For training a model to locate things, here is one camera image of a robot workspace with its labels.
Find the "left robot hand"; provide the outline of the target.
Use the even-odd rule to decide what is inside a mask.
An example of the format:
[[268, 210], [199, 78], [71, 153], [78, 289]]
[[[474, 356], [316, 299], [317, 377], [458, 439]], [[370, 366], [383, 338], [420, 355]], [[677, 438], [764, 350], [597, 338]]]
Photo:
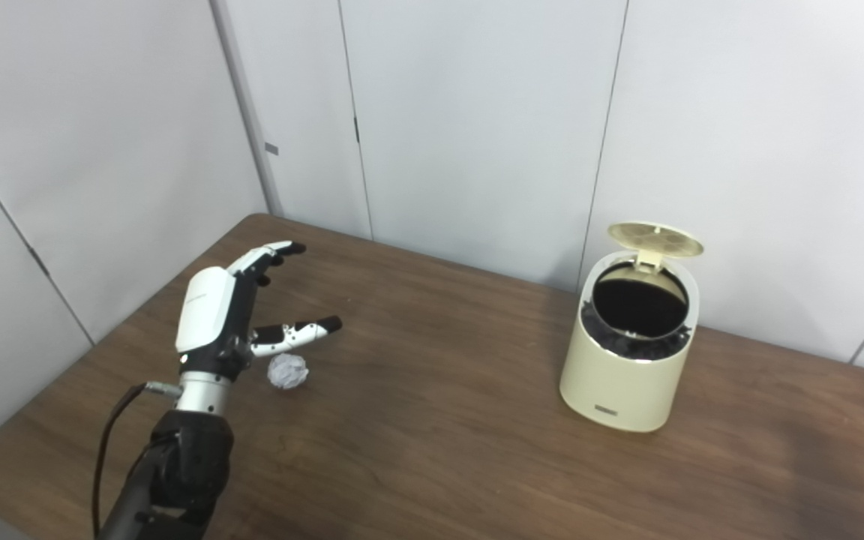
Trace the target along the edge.
[[339, 316], [265, 327], [251, 322], [260, 288], [271, 283], [267, 271], [305, 250], [295, 241], [273, 242], [248, 250], [226, 268], [196, 273], [179, 315], [179, 373], [201, 372], [234, 382], [256, 358], [288, 353], [340, 331]]

